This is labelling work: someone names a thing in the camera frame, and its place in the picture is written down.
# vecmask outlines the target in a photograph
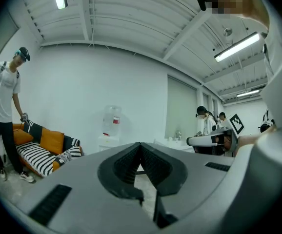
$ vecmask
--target black pants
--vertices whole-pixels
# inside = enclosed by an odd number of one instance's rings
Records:
[[[0,122],[0,135],[2,136],[6,153],[8,154],[8,157],[14,167],[14,170],[17,171],[19,174],[22,173],[23,166],[20,162],[19,155],[15,147],[12,122]],[[0,156],[0,168],[2,167],[4,167],[4,165]]]

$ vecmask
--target white t-shirt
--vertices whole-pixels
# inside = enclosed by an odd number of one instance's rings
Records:
[[[214,119],[208,115],[204,122],[204,135],[210,135],[210,133],[213,131],[213,126],[215,126],[216,123]]]
[[[7,62],[5,69],[0,73],[0,122],[12,122],[11,100],[13,94],[20,92],[20,77],[18,72],[12,73]]]

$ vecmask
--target sneakers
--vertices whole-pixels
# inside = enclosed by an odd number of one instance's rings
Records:
[[[4,168],[0,168],[0,177],[3,179],[3,181],[7,180],[6,177],[6,173],[5,173],[5,169]]]
[[[27,182],[30,182],[30,183],[34,182],[34,178],[32,176],[28,175],[27,172],[22,172],[20,174],[20,179],[26,180]]]

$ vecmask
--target water bottle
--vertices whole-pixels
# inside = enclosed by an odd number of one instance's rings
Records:
[[[102,131],[106,136],[117,136],[119,133],[121,119],[121,107],[106,106],[104,109],[104,118]]]

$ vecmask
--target black vent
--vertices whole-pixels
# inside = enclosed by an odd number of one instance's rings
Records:
[[[213,163],[213,162],[208,162],[205,166],[213,168],[213,169],[217,169],[217,170],[220,170],[220,171],[224,171],[224,172],[227,172],[230,169],[230,166],[221,165],[221,164],[217,164],[217,163]]]
[[[139,146],[137,146],[125,156],[115,161],[114,173],[122,182],[134,185],[139,165],[140,153]]]
[[[46,226],[55,212],[66,199],[67,195],[72,190],[71,187],[57,185],[29,214],[29,216]]]
[[[172,171],[172,165],[142,146],[141,166],[152,184],[157,187]]]

